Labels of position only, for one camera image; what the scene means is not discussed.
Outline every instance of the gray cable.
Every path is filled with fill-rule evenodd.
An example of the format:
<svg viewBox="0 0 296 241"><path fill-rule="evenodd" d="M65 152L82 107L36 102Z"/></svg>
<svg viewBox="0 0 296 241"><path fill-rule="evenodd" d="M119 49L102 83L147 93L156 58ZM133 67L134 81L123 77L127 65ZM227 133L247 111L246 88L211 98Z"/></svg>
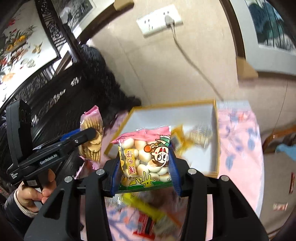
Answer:
<svg viewBox="0 0 296 241"><path fill-rule="evenodd" d="M183 50L183 48L180 46L177 37L176 37L176 33L175 33L175 21L169 16L166 15L165 16L165 23L167 26L170 26L173 32L173 37L174 37L174 41L178 47L178 49L180 50L180 52L182 53L182 55L184 56L184 58L186 59L186 61L202 76L202 78L209 84L209 86L213 89L213 91L215 92L215 94L218 96L218 98L221 101L224 101L222 95L219 93L219 91L216 89L216 87L214 86L214 84L204 75L204 73L200 70L200 68L198 66L195 65L195 63L190 59L190 57L185 53L185 51Z"/></svg>

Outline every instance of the black jacket sleeve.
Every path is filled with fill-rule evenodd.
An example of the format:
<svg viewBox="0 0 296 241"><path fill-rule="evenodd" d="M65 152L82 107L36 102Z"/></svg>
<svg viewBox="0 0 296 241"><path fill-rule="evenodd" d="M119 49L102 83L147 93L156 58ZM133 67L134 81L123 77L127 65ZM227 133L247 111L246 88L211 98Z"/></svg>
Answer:
<svg viewBox="0 0 296 241"><path fill-rule="evenodd" d="M4 204L1 205L2 212L6 219L11 223L16 232L24 237L33 218L26 216L17 206L14 199L14 192L10 194Z"/></svg>

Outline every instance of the wall outlet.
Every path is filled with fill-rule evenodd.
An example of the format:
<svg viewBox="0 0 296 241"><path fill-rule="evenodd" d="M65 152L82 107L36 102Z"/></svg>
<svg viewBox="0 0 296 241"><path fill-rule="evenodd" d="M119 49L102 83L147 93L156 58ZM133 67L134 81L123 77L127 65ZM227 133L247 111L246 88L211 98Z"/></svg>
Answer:
<svg viewBox="0 0 296 241"><path fill-rule="evenodd" d="M155 10L137 20L137 24L144 36L148 36L160 30L168 28L165 24L165 16L170 15L175 25L183 24L174 4Z"/></svg>

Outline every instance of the silver screw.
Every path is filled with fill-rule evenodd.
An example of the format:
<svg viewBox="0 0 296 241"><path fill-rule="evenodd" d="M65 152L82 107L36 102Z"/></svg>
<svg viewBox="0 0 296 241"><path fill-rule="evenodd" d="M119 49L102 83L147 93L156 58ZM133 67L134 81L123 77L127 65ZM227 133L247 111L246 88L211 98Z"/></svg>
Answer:
<svg viewBox="0 0 296 241"><path fill-rule="evenodd" d="M197 170L195 170L194 168L189 168L187 171L189 174L193 175L197 173Z"/></svg>
<svg viewBox="0 0 296 241"><path fill-rule="evenodd" d="M221 176L221 180L224 182L228 182L229 181L229 177L226 175Z"/></svg>
<svg viewBox="0 0 296 241"><path fill-rule="evenodd" d="M98 169L96 170L97 175L103 175L105 173L104 169Z"/></svg>
<svg viewBox="0 0 296 241"><path fill-rule="evenodd" d="M67 177L65 177L64 180L65 180L65 182L69 183L69 182L72 182L73 178L70 176L67 176Z"/></svg>

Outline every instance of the cardboard box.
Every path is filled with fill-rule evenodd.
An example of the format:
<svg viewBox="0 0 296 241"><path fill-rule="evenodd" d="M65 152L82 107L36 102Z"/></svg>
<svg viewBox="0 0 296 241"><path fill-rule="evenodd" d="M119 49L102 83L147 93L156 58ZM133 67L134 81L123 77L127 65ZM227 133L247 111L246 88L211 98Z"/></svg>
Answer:
<svg viewBox="0 0 296 241"><path fill-rule="evenodd" d="M186 132L199 124L212 127L213 136L210 144L206 149L194 146L185 151L182 158L188 162L190 167L205 176L216 178L219 173L220 147L215 100L134 107L113 139L123 133L142 128L153 129L160 126L171 126L173 129L178 125L183 125L183 130ZM115 158L117 153L118 145L113 144L110 144L105 151L105 155L110 158Z"/></svg>

